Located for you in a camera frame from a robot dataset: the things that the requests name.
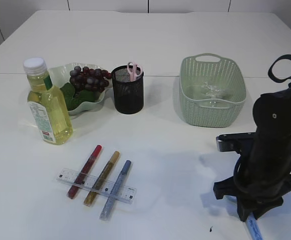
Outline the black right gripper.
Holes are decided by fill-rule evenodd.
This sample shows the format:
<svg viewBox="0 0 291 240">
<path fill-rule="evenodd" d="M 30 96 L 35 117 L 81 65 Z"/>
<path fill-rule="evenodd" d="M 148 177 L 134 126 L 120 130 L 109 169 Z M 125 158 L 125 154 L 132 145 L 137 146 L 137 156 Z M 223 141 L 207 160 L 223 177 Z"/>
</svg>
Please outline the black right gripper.
<svg viewBox="0 0 291 240">
<path fill-rule="evenodd" d="M 282 175 L 276 172 L 269 179 L 256 181 L 243 174 L 247 169 L 247 162 L 247 156 L 240 156 L 235 164 L 233 176 L 215 182 L 213 186 L 216 199 L 220 200 L 224 196 L 237 199 L 237 213 L 242 222 L 245 222 L 251 213 L 255 219 L 259 219 L 269 210 L 282 206 L 282 197 L 291 192 L 291 163 Z"/>
</svg>

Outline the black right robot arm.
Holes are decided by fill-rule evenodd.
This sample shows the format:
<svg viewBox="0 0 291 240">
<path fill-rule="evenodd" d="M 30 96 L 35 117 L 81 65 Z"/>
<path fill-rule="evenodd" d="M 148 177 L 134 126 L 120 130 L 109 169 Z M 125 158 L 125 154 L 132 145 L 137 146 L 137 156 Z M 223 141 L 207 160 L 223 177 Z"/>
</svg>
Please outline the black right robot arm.
<svg viewBox="0 0 291 240">
<path fill-rule="evenodd" d="M 261 217 L 283 204 L 291 192 L 291 83 L 285 90 L 264 93 L 254 103 L 255 132 L 221 134 L 220 152 L 239 154 L 232 177 L 216 182 L 215 197 L 237 200 L 241 221 Z"/>
</svg>

